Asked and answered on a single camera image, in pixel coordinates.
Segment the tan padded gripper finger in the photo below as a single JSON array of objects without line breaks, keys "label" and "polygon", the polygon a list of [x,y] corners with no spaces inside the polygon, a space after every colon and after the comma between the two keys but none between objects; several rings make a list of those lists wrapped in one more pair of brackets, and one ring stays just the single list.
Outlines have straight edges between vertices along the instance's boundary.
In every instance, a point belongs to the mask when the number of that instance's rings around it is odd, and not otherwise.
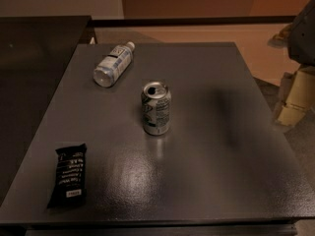
[{"label": "tan padded gripper finger", "polygon": [[293,74],[284,73],[274,109],[276,123],[294,127],[314,105],[315,67],[301,65]]},{"label": "tan padded gripper finger", "polygon": [[278,33],[276,33],[272,37],[272,40],[280,42],[280,43],[287,43],[291,31],[292,31],[292,24],[288,24],[283,29],[281,29]]}]

